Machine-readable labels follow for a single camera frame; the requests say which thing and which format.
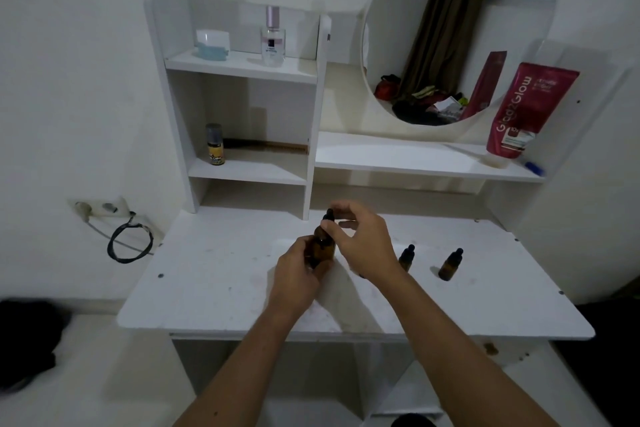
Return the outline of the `person's left hand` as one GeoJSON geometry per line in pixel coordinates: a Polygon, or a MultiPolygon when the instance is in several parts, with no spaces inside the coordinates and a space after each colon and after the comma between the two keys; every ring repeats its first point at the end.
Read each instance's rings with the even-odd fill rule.
{"type": "Polygon", "coordinates": [[[322,281],[332,268],[332,259],[314,269],[305,263],[305,250],[312,236],[298,237],[278,259],[267,309],[299,318],[316,299],[322,281]]]}

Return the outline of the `person's right hand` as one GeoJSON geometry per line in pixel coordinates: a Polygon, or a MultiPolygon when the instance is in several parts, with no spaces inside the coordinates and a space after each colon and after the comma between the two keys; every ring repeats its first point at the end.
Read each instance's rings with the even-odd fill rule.
{"type": "Polygon", "coordinates": [[[353,237],[353,257],[345,258],[349,267],[377,287],[389,286],[403,277],[385,220],[364,204],[341,199],[330,208],[334,221],[357,220],[357,230],[346,230],[353,237]]]}

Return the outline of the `large amber dropper bottle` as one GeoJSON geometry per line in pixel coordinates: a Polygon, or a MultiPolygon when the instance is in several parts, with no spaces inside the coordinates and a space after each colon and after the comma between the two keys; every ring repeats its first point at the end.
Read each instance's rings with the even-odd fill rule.
{"type": "Polygon", "coordinates": [[[304,251],[305,264],[316,269],[323,262],[332,261],[335,254],[335,243],[332,238],[318,226],[312,238],[307,242],[304,251]]]}

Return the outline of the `person's left forearm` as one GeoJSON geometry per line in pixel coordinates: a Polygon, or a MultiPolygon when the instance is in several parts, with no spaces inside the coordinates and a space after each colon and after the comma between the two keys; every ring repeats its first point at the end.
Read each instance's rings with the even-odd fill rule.
{"type": "Polygon", "coordinates": [[[173,427],[256,427],[285,340],[308,305],[269,300],[254,325],[173,427]]]}

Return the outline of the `person's right forearm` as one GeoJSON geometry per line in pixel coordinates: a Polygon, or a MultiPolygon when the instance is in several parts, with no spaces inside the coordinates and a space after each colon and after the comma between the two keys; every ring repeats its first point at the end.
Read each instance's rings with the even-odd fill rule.
{"type": "Polygon", "coordinates": [[[397,264],[367,277],[396,313],[454,427],[559,427],[397,264]]]}

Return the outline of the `brown comb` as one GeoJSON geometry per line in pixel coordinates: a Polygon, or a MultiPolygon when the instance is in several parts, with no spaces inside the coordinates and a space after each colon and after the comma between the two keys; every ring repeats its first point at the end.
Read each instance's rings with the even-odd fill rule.
{"type": "Polygon", "coordinates": [[[246,149],[251,151],[292,153],[298,155],[308,155],[309,153],[308,144],[296,144],[268,140],[225,138],[223,140],[223,145],[226,149],[246,149]]]}

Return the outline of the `small yellow label spray can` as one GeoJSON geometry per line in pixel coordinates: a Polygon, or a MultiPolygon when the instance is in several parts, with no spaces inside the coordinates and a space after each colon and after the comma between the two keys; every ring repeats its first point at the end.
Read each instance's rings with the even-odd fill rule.
{"type": "Polygon", "coordinates": [[[208,123],[205,126],[207,151],[212,165],[225,164],[223,132],[220,124],[208,123]]]}

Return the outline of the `white vanity shelf unit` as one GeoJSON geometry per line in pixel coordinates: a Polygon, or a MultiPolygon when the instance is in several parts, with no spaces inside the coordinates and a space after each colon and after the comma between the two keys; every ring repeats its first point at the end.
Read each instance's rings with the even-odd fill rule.
{"type": "Polygon", "coordinates": [[[351,192],[372,199],[381,212],[416,216],[419,222],[445,218],[488,219],[498,190],[537,191],[550,182],[561,163],[628,79],[630,65],[612,56],[556,42],[535,42],[533,63],[550,62],[580,72],[574,86],[552,117],[553,128],[566,128],[568,103],[585,117],[563,143],[557,158],[544,164],[546,177],[525,169],[519,157],[506,167],[488,165],[483,146],[464,133],[476,118],[438,127],[433,137],[402,139],[370,131],[323,131],[321,116],[329,103],[376,103],[364,71],[354,65],[361,49],[363,15],[351,12],[281,10],[285,30],[282,67],[266,66],[260,37],[266,6],[236,0],[145,0],[154,55],[180,176],[186,188],[183,208],[191,214],[205,207],[239,209],[258,215],[287,212],[300,221],[315,220],[333,192],[351,192]],[[195,55],[196,30],[230,35],[226,61],[195,55]],[[308,155],[226,149],[225,164],[212,165],[205,126],[221,125],[223,139],[254,139],[308,144],[308,155]]]}

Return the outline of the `clear perfume bottle pink cap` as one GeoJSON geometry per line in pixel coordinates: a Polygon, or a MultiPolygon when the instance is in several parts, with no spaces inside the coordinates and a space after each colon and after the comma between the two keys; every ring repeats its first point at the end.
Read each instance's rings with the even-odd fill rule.
{"type": "Polygon", "coordinates": [[[269,67],[282,67],[285,59],[285,30],[280,26],[280,8],[266,6],[266,25],[261,29],[262,61],[269,67]]]}

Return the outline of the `red cosmetic tube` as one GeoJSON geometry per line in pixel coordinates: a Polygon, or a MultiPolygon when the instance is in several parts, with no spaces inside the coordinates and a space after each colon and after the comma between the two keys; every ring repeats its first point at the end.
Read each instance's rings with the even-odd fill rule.
{"type": "Polygon", "coordinates": [[[579,75],[573,69],[520,63],[490,127],[486,157],[493,165],[505,167],[523,153],[579,75]]]}

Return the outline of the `white and blue cream jar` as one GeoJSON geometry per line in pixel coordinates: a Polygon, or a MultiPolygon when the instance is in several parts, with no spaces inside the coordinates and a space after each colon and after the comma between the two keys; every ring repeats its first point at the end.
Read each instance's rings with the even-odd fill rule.
{"type": "Polygon", "coordinates": [[[230,52],[230,35],[213,29],[196,30],[195,55],[209,61],[226,61],[230,52]]]}

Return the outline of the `black cloth bundle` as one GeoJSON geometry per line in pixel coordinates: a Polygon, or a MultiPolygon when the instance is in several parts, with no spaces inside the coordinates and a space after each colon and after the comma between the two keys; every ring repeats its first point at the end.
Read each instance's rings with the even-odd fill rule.
{"type": "Polygon", "coordinates": [[[56,366],[72,312],[45,300],[0,301],[0,394],[23,390],[56,366]]]}

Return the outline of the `white wall socket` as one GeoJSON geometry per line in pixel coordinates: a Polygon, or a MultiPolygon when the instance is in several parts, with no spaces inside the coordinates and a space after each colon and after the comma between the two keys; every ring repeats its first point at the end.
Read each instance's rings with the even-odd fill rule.
{"type": "Polygon", "coordinates": [[[67,198],[67,203],[76,213],[79,212],[81,207],[86,210],[86,206],[89,206],[91,208],[90,216],[95,218],[128,219],[131,216],[129,205],[122,196],[113,199],[69,197],[67,198]]]}

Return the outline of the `round wall mirror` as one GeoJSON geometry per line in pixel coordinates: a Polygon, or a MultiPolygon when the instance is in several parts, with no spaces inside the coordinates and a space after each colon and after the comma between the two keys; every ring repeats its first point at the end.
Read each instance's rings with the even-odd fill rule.
{"type": "Polygon", "coordinates": [[[556,0],[371,0],[362,65],[374,99],[407,124],[472,117],[501,97],[548,33],[556,0]]]}

